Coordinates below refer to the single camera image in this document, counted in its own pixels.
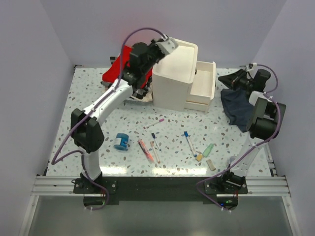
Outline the yellow eraser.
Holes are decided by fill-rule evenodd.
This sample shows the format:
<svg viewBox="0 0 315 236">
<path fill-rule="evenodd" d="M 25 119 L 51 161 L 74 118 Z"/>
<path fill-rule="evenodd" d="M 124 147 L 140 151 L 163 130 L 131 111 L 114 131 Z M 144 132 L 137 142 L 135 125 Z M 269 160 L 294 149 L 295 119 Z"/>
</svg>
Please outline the yellow eraser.
<svg viewBox="0 0 315 236">
<path fill-rule="evenodd" d="M 203 155 L 199 154 L 199 155 L 196 156 L 195 159 L 196 159 L 196 161 L 200 162 L 202 160 L 202 158 L 203 158 Z"/>
</svg>

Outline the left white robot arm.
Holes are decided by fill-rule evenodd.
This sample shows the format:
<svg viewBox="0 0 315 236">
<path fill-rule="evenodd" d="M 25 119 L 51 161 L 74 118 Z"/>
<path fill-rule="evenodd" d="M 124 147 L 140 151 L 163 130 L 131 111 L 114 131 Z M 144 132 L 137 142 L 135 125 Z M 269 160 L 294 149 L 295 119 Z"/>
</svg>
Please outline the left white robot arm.
<svg viewBox="0 0 315 236">
<path fill-rule="evenodd" d="M 83 110 L 75 109 L 71 113 L 71 137 L 81 153 L 82 172 L 74 179 L 75 194 L 113 193 L 106 183 L 99 165 L 99 148 L 104 142 L 101 129 L 107 117 L 127 98 L 134 89 L 140 88 L 152 67 L 171 54 L 178 47 L 172 37 L 152 40 L 149 45 L 136 43 L 128 53 L 128 59 L 121 59 L 118 78 L 112 86 L 93 104 Z"/>
</svg>

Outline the small clear plastic cup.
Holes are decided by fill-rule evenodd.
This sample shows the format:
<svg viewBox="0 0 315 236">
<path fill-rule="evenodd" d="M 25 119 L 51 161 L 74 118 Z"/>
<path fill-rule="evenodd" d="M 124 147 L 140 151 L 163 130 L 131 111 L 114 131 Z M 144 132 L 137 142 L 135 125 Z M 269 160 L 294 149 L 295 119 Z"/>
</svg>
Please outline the small clear plastic cup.
<svg viewBox="0 0 315 236">
<path fill-rule="evenodd" d="M 232 165 L 233 162 L 235 161 L 235 159 L 236 159 L 236 156 L 230 157 L 229 160 L 228 160 L 229 165 Z"/>
</svg>

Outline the beige cork eraser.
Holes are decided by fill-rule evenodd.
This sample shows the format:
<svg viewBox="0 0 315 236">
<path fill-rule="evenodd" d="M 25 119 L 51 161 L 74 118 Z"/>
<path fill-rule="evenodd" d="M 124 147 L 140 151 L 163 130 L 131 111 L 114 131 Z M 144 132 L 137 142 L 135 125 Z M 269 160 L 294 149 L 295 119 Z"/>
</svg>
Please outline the beige cork eraser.
<svg viewBox="0 0 315 236">
<path fill-rule="evenodd" d="M 215 171 L 216 170 L 216 168 L 215 168 L 213 162 L 211 161 L 211 159 L 208 159 L 206 162 L 207 162 L 207 165 L 208 165 L 208 167 L 210 168 L 211 171 Z"/>
</svg>

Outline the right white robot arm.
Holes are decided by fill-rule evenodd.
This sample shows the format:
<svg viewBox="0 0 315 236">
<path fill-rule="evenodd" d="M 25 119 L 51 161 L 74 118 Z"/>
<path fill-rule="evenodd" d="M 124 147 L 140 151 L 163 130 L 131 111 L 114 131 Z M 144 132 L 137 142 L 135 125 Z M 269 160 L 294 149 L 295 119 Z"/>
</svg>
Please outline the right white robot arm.
<svg viewBox="0 0 315 236">
<path fill-rule="evenodd" d="M 239 69 L 218 78 L 226 86 L 221 91 L 221 101 L 230 124 L 248 134 L 239 154 L 229 158 L 228 170 L 213 185 L 220 192 L 245 190 L 251 164 L 261 148 L 280 131 L 286 105 L 274 101 L 271 93 L 265 91 L 271 76 L 275 76 L 275 72 L 261 65 L 253 77 L 248 69 Z"/>
</svg>

